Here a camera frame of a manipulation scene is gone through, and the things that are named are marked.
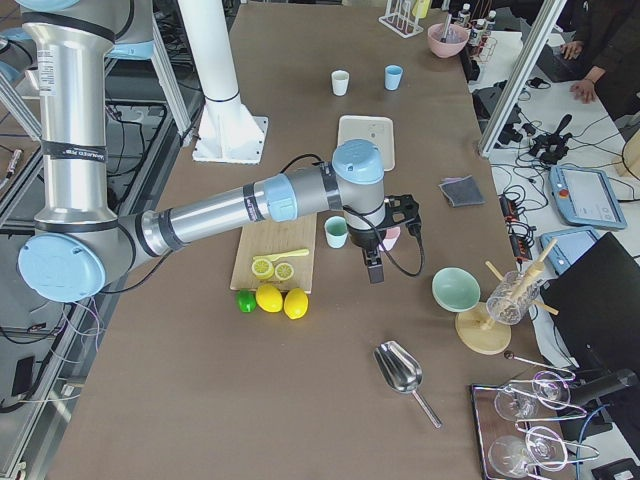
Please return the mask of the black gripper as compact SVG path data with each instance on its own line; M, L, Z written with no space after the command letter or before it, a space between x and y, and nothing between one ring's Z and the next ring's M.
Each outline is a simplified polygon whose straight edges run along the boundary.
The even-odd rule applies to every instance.
M354 245L362 248L371 284L384 281L383 262L377 248L386 238L386 232L396 226L405 226L409 234L421 242L419 204L410 194L387 196L379 207L371 211L347 207L349 236Z

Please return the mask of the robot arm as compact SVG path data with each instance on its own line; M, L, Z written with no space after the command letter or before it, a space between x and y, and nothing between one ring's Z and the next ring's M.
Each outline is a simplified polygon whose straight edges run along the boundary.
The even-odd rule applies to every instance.
M250 223L294 221L324 211L346 216L372 283L384 279L386 232L419 237L419 206L384 191L384 167L368 140L338 146L330 161L276 175L181 207L158 210L171 164L141 159L112 171L106 139L105 61L153 55L159 37L149 1L24 1L36 44L44 205L17 255L17 271L41 297L71 303L137 267L162 263L194 241Z

